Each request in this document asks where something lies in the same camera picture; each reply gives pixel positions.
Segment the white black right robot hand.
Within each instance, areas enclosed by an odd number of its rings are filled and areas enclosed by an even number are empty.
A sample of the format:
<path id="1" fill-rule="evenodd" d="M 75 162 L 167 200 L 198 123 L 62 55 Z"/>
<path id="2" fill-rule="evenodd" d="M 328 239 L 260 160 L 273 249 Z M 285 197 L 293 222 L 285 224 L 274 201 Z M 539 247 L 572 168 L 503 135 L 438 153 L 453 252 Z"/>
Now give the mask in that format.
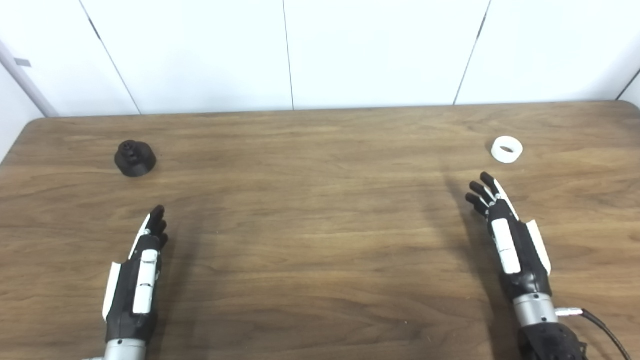
<path id="1" fill-rule="evenodd" d="M 521 221 L 501 184 L 483 171 L 480 182 L 470 182 L 466 202 L 486 221 L 499 262 L 499 281 L 505 296 L 553 296 L 551 264 L 535 221 Z"/>

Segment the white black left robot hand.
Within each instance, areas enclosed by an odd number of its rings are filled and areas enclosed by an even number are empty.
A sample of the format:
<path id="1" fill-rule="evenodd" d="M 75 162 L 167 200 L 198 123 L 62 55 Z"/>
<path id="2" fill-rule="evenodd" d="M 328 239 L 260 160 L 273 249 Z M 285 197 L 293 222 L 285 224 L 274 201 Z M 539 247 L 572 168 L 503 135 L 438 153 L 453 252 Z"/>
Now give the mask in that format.
<path id="1" fill-rule="evenodd" d="M 156 285 L 169 241 L 164 216 L 162 205 L 153 208 L 138 230 L 128 259 L 111 264 L 102 309 L 107 343 L 136 340 L 148 345 L 153 338 L 159 319 Z"/>

